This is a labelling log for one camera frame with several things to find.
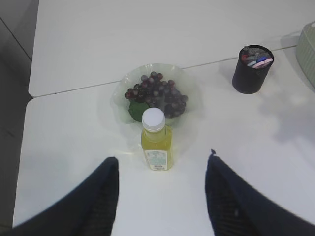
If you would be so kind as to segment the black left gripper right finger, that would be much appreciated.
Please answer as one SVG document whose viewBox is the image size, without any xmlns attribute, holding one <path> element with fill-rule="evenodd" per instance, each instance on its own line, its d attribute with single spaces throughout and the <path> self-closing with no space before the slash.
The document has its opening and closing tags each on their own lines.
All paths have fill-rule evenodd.
<svg viewBox="0 0 315 236">
<path fill-rule="evenodd" d="M 211 150 L 205 174 L 216 236 L 313 236 L 315 226 L 259 193 Z"/>
</svg>

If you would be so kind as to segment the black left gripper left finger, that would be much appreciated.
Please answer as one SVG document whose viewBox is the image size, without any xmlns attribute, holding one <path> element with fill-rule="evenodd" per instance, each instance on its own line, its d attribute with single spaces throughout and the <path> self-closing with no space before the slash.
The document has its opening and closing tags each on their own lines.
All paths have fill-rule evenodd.
<svg viewBox="0 0 315 236">
<path fill-rule="evenodd" d="M 11 236 L 109 236 L 119 196 L 119 164 L 106 158 L 81 184 Z"/>
</svg>

